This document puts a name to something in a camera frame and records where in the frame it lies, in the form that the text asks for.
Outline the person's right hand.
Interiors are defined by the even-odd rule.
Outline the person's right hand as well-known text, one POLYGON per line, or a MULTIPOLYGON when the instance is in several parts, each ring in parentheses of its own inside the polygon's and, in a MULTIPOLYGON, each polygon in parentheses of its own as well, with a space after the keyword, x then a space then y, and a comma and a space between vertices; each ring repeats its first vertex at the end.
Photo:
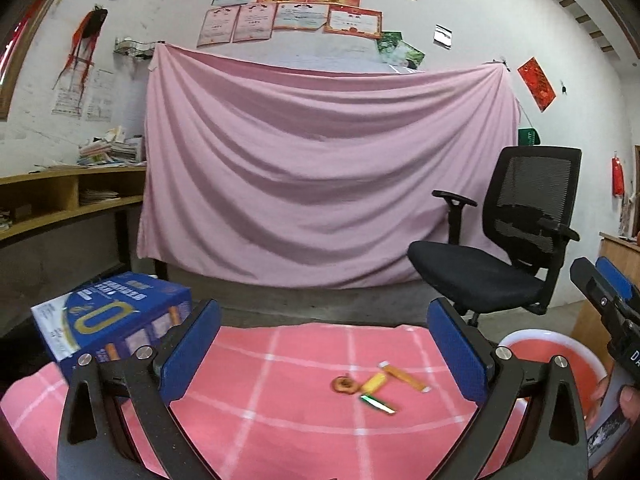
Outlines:
MULTIPOLYGON (((593 422, 596 420, 600 406, 605 397, 605 393, 608 391, 608 383, 610 382, 609 377, 603 378, 598 384, 597 388, 594 389, 593 394, 591 396, 592 405, 591 410, 585 416, 585 421, 588 427, 593 425, 593 422)), ((620 396, 618 397, 618 402, 620 402, 620 409, 622 413, 631 423, 634 425, 639 418, 640 414, 640 393, 639 390, 631 387, 625 386, 622 390, 620 390, 620 396)))

